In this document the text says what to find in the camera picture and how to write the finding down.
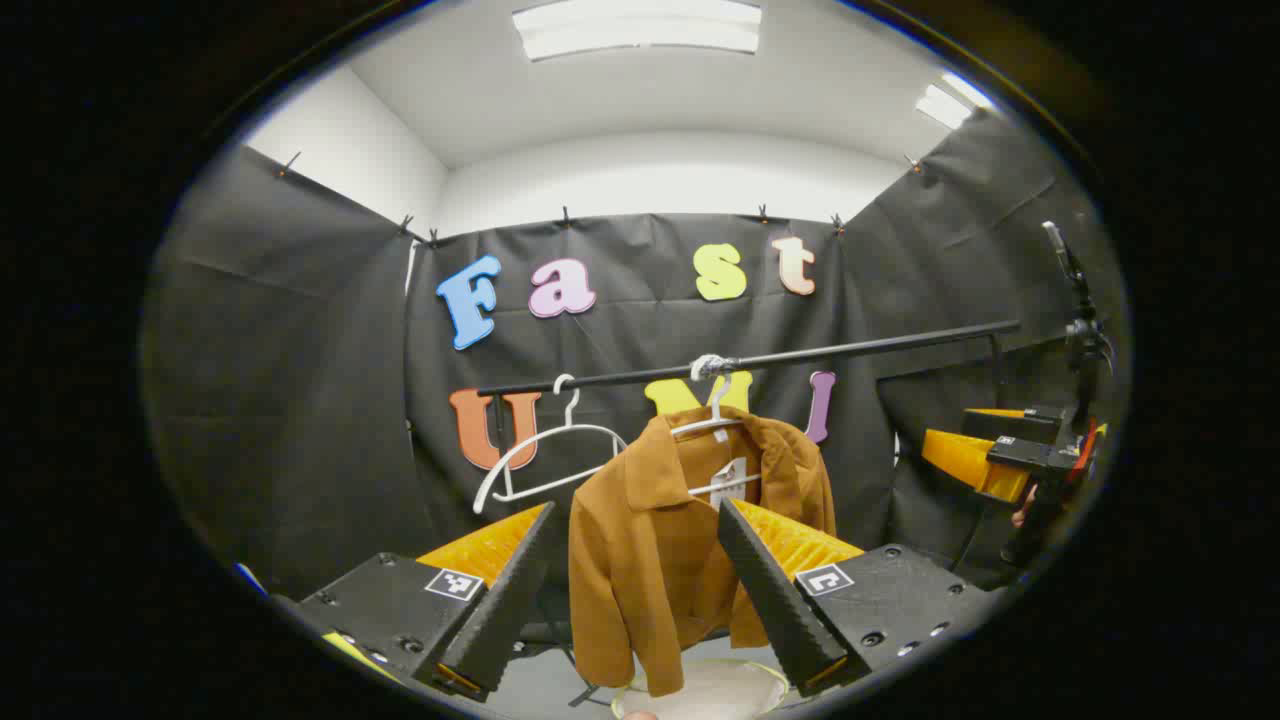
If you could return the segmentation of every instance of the ceiling light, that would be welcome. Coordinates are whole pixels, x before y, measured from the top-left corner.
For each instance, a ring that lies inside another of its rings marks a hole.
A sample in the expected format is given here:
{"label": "ceiling light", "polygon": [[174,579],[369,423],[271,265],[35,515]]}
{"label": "ceiling light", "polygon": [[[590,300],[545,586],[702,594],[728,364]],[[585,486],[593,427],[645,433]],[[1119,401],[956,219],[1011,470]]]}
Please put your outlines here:
{"label": "ceiling light", "polygon": [[942,79],[947,81],[947,85],[950,85],[951,87],[959,90],[960,95],[968,97],[969,101],[973,102],[974,105],[979,108],[991,108],[991,100],[988,100],[986,95],[979,92],[977,87],[960,79],[960,76],[955,73],[946,73],[945,76],[942,76]]}
{"label": "ceiling light", "polygon": [[973,113],[963,102],[933,85],[924,90],[924,97],[915,102],[915,109],[951,129],[960,127],[960,123]]}
{"label": "ceiling light", "polygon": [[559,0],[512,13],[530,60],[611,47],[754,54],[760,8],[736,0]]}

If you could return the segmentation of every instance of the clothing label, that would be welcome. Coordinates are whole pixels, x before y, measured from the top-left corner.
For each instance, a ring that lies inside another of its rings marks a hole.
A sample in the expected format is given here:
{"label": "clothing label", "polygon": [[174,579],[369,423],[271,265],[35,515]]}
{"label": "clothing label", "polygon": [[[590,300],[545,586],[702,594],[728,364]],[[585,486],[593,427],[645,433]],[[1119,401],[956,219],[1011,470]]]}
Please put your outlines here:
{"label": "clothing label", "polygon": [[[722,483],[732,483],[733,480],[740,480],[746,477],[746,457],[735,457],[721,468],[719,473],[712,475],[710,484],[718,486]],[[712,507],[719,510],[719,503],[724,498],[732,500],[746,500],[746,483],[736,484],[731,488],[713,489],[710,496]]]}

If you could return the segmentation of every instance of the black fabric backdrop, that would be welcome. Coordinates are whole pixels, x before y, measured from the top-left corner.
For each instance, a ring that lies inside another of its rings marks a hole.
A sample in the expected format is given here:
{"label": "black fabric backdrop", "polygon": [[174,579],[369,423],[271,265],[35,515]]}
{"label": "black fabric backdrop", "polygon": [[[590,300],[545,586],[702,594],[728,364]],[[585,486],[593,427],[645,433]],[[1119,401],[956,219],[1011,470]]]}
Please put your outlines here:
{"label": "black fabric backdrop", "polygon": [[[771,240],[804,240],[817,256],[808,277],[817,283],[809,296],[788,292],[778,275],[778,251]],[[705,243],[731,243],[742,255],[748,275],[745,293],[709,302],[695,287],[694,251]],[[832,225],[728,215],[632,215],[576,219],[568,229],[554,223],[477,232],[452,238],[434,250],[420,249],[410,288],[408,409],[420,457],[433,460],[436,497],[453,506],[442,514],[460,534],[512,511],[556,500],[561,510],[552,537],[567,538],[567,509],[575,484],[511,505],[489,500],[484,518],[471,502],[485,471],[462,455],[449,395],[462,388],[530,380],[550,380],[561,373],[576,377],[686,364],[705,352],[748,356],[801,347],[818,347],[869,337],[859,299],[850,293],[844,258],[846,245]],[[502,263],[494,279],[498,304],[493,334],[456,351],[453,323],[436,286],[484,255]],[[575,258],[589,272],[596,301],[585,313],[538,318],[527,307],[532,272],[554,259]],[[837,373],[828,430],[822,443],[832,469],[838,530],[859,546],[881,542],[890,510],[893,437],[876,400],[867,360],[832,360],[753,372],[749,407],[801,429],[809,414],[809,377],[818,370]],[[691,383],[700,402],[710,382]],[[564,404],[550,392],[536,404],[539,429],[563,424]],[[655,414],[644,384],[584,388],[573,411],[577,423],[612,428],[625,439],[637,437]],[[490,438],[495,438],[492,413]],[[504,447],[513,445],[507,410]],[[609,441],[600,433],[566,433],[539,442],[534,460],[513,471],[516,489],[534,487],[602,464]],[[563,591],[567,552],[554,552],[548,594]],[[559,602],[552,601],[562,614]]]}
{"label": "black fabric backdrop", "polygon": [[[1006,404],[1062,402],[1071,378],[1061,355],[1075,297],[1044,234],[1043,220],[1062,228],[1091,273],[1103,309],[1123,307],[1123,286],[1088,200],[1043,147],[993,114],[975,113],[837,234],[829,224],[728,215],[632,215],[535,223],[448,238],[419,254],[408,309],[408,409],[419,457],[430,459],[436,489],[447,496],[449,534],[554,498],[563,510],[573,486],[502,505],[485,516],[470,503],[484,471],[462,456],[448,396],[484,386],[550,380],[559,373],[591,375],[689,363],[704,352],[744,356],[818,347],[1020,319],[1001,338],[1006,350]],[[817,261],[810,296],[790,293],[778,278],[772,238],[795,234]],[[705,301],[695,287],[692,254],[704,243],[731,243],[741,254],[746,292]],[[492,336],[453,350],[453,325],[436,286],[484,255],[502,263]],[[529,277],[544,263],[575,258],[589,269],[596,304],[552,319],[527,309]],[[835,370],[828,428],[822,443],[837,503],[841,538],[863,547],[901,542],[952,565],[980,523],[957,571],[993,585],[1009,568],[997,556],[1012,532],[1011,509],[980,502],[918,457],[928,427],[959,430],[965,407],[996,406],[989,348],[972,341],[756,372],[753,413],[804,428],[808,377]],[[940,368],[950,368],[938,372]],[[709,383],[695,389],[703,400]],[[564,398],[538,401],[539,429],[562,423]],[[509,409],[502,447],[511,447]],[[643,386],[588,388],[579,421],[602,424],[631,439],[653,416]],[[489,411],[490,438],[495,438]],[[904,461],[895,468],[893,433]],[[567,434],[539,445],[532,462],[513,473],[516,489],[594,466],[608,456],[604,436]],[[563,534],[567,523],[558,519]],[[556,555],[552,585],[563,583],[564,553]]]}
{"label": "black fabric backdrop", "polygon": [[[1006,402],[1055,402],[1069,392],[1059,350],[1074,297],[1039,223],[1064,228],[1105,316],[1121,307],[1123,286],[1092,206],[1051,154],[1019,137],[977,113],[844,234],[781,218],[630,215],[445,238],[420,246],[407,307],[407,236],[311,181],[276,177],[279,165],[242,149],[192,188],[152,272],[143,380],[157,456],[221,557],[301,597],[374,552],[421,553],[545,500],[558,501],[550,530],[564,537],[573,486],[471,512],[484,471],[458,446],[448,400],[457,389],[1020,319],[1023,329],[1002,337],[1018,348],[1006,357]],[[785,236],[817,256],[806,265],[813,295],[781,283],[771,241]],[[705,243],[741,252],[742,297],[698,293],[692,254]],[[435,290],[484,255],[503,266],[498,306],[485,313],[497,329],[456,351]],[[596,302],[536,318],[529,278],[559,258],[588,266]],[[1114,337],[1126,350],[1126,334]],[[820,447],[840,537],[901,542],[951,564],[982,506],[915,454],[925,428],[956,430],[964,407],[996,404],[987,355],[986,342],[966,342],[756,370],[750,410],[804,428],[810,374],[837,373]],[[700,386],[691,389],[704,401],[710,383]],[[543,395],[539,429],[563,421],[567,400]],[[643,384],[596,387],[582,391],[575,418],[632,439],[654,411]],[[504,425],[509,447],[509,414]],[[558,436],[539,443],[515,483],[607,456],[604,436]],[[995,550],[1010,530],[1007,509],[988,507],[959,571],[993,584],[1006,570]],[[544,594],[561,618],[564,555],[553,553]]]}
{"label": "black fabric backdrop", "polygon": [[410,238],[239,149],[152,269],[142,373],[160,466],[221,560],[298,598],[439,539],[404,428]]}

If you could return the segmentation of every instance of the white clothes hanger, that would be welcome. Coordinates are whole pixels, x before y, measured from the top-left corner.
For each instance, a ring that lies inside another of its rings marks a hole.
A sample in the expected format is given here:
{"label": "white clothes hanger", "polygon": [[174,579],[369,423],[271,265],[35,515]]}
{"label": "white clothes hanger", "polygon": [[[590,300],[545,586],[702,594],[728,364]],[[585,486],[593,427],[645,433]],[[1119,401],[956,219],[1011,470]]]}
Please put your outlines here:
{"label": "white clothes hanger", "polygon": [[[564,375],[561,375],[561,377],[556,378],[556,384],[553,386],[552,392],[554,392],[556,395],[559,395],[561,384],[563,384],[564,380],[572,380],[572,379],[573,379],[573,375],[568,375],[568,374],[564,374]],[[538,495],[538,493],[540,493],[543,491],[548,491],[550,488],[559,487],[559,486],[562,486],[564,483],[571,483],[573,480],[580,480],[582,478],[589,478],[589,477],[594,475],[595,473],[598,473],[600,470],[600,468],[604,468],[604,465],[600,465],[599,468],[591,468],[590,470],[584,470],[581,473],[577,473],[576,475],[570,475],[567,478],[561,478],[558,480],[554,480],[554,482],[550,482],[550,483],[547,483],[547,484],[543,484],[543,486],[538,486],[535,488],[529,488],[529,489],[525,489],[525,491],[515,492],[512,489],[512,487],[511,487],[511,459],[515,457],[516,454],[520,452],[521,450],[524,450],[526,446],[529,446],[532,442],[538,442],[541,438],[556,436],[556,434],[559,434],[559,433],[566,433],[566,432],[570,432],[570,430],[595,430],[595,432],[607,433],[609,437],[613,438],[613,455],[617,455],[621,451],[621,448],[623,448],[623,447],[627,446],[627,443],[621,437],[618,437],[618,433],[611,430],[609,428],[605,428],[603,425],[575,425],[573,424],[573,407],[577,406],[577,397],[579,397],[580,392],[581,391],[579,388],[573,388],[573,400],[571,400],[570,404],[567,406],[564,406],[564,424],[563,425],[561,425],[558,428],[552,428],[549,430],[543,430],[543,432],[540,432],[540,433],[538,433],[538,434],[535,434],[532,437],[525,438],[524,441],[516,443],[515,447],[512,447],[511,450],[508,450],[507,454],[503,455],[498,460],[498,462],[489,470],[489,474],[484,477],[484,482],[480,483],[480,491],[476,493],[476,500],[471,505],[471,510],[474,510],[477,515],[480,514],[481,510],[484,510],[484,501],[489,496],[489,489],[493,487],[493,483],[498,478],[498,473],[499,471],[502,471],[502,474],[504,475],[504,478],[507,480],[507,495],[494,493],[493,498],[497,500],[497,501],[500,501],[500,502],[513,502],[513,501],[520,500],[522,497],[529,497],[531,495]]]}
{"label": "white clothes hanger", "polygon": [[[694,360],[694,364],[691,366],[692,372],[690,372],[689,379],[694,380],[695,383],[698,380],[703,379],[703,368],[705,368],[707,364],[712,363],[712,361],[723,363],[724,359],[721,357],[719,355],[703,355],[698,360]],[[721,427],[724,427],[724,425],[741,425],[742,420],[736,420],[733,418],[721,418],[721,414],[719,414],[719,401],[726,395],[728,395],[730,386],[732,386],[732,384],[733,384],[733,375],[726,373],[724,374],[724,384],[721,386],[721,388],[719,388],[718,392],[716,392],[716,393],[712,395],[712,418],[709,420],[701,420],[701,421],[698,421],[698,423],[690,423],[687,425],[681,425],[678,428],[672,429],[671,434],[678,436],[681,433],[687,433],[690,430],[700,430],[703,428],[721,428]]]}
{"label": "white clothes hanger", "polygon": [[[713,361],[723,363],[724,359],[721,357],[721,356],[718,356],[718,355],[703,355],[698,360],[694,360],[694,364],[691,366],[691,372],[689,374],[690,379],[692,379],[694,382],[700,380],[701,375],[703,375],[703,369],[707,366],[708,363],[713,363]],[[719,402],[721,402],[721,400],[726,395],[728,395],[728,391],[730,391],[730,387],[732,386],[732,383],[733,383],[733,375],[726,373],[724,374],[724,383],[721,386],[719,391],[717,391],[716,393],[712,395],[712,416],[710,416],[709,420],[701,420],[701,421],[698,421],[698,423],[690,423],[687,425],[681,425],[678,428],[673,428],[671,430],[671,434],[672,436],[678,436],[681,433],[687,433],[690,430],[699,430],[699,429],[703,429],[703,428],[722,428],[722,427],[726,427],[726,425],[741,425],[742,420],[737,420],[737,419],[733,419],[733,418],[722,418],[721,413],[719,413]],[[751,480],[759,480],[760,479],[759,474],[746,475],[746,477],[742,477],[742,478],[733,478],[732,477],[732,473],[733,473],[732,468],[733,466],[731,464],[728,466],[730,479],[727,482],[714,483],[714,484],[704,486],[704,487],[700,487],[700,488],[692,488],[692,489],[689,491],[689,495],[705,495],[705,493],[714,492],[714,491],[718,491],[718,489],[731,488],[731,487],[736,487],[736,486],[744,486],[744,484],[746,484],[746,483],[749,483]]]}

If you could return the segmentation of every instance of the white plate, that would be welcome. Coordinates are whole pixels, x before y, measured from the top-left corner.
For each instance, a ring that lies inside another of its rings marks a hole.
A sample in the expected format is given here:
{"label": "white plate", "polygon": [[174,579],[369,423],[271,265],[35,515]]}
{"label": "white plate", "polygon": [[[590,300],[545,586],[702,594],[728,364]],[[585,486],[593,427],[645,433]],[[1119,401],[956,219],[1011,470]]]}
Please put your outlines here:
{"label": "white plate", "polygon": [[782,703],[787,679],[782,673],[746,660],[694,660],[684,665],[685,687],[649,697],[644,678],[613,698],[613,716],[643,710],[658,720],[749,720]]}

